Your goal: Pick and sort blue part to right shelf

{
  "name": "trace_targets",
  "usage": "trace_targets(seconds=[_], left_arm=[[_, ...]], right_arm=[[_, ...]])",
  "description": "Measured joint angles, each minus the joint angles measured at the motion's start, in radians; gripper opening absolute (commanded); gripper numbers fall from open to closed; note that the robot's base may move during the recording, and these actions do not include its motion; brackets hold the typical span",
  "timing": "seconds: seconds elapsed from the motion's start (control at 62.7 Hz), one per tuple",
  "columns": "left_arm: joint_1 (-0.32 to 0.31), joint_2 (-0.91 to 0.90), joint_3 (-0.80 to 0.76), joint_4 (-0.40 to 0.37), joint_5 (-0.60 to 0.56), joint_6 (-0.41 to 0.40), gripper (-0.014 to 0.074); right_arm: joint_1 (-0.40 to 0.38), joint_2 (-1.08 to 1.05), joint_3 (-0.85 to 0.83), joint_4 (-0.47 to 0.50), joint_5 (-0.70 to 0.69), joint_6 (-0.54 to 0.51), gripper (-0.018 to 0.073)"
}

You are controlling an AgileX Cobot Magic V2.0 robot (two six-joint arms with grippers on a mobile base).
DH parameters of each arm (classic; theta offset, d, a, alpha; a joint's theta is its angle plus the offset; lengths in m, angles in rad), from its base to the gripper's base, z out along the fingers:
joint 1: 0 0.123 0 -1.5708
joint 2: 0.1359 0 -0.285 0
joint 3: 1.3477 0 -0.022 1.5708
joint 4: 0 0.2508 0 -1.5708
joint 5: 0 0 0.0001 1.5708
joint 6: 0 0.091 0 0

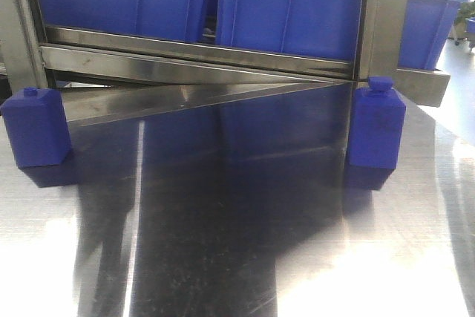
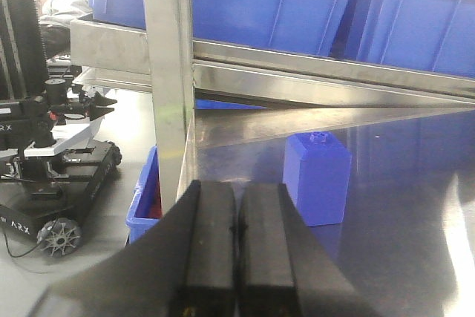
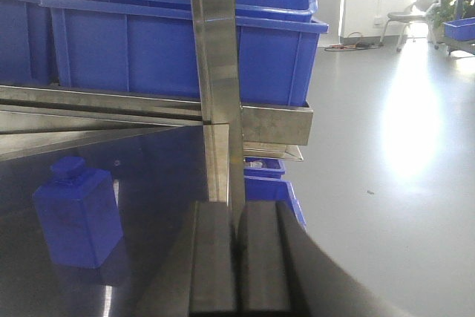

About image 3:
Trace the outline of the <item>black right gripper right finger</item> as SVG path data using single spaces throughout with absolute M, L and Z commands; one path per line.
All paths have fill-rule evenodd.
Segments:
M 242 316 L 408 314 L 337 265 L 285 203 L 246 203 L 238 243 Z

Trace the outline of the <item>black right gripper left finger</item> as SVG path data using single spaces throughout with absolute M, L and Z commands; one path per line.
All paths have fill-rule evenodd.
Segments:
M 235 313 L 237 292 L 233 258 L 234 228 L 225 203 L 197 205 L 191 313 Z

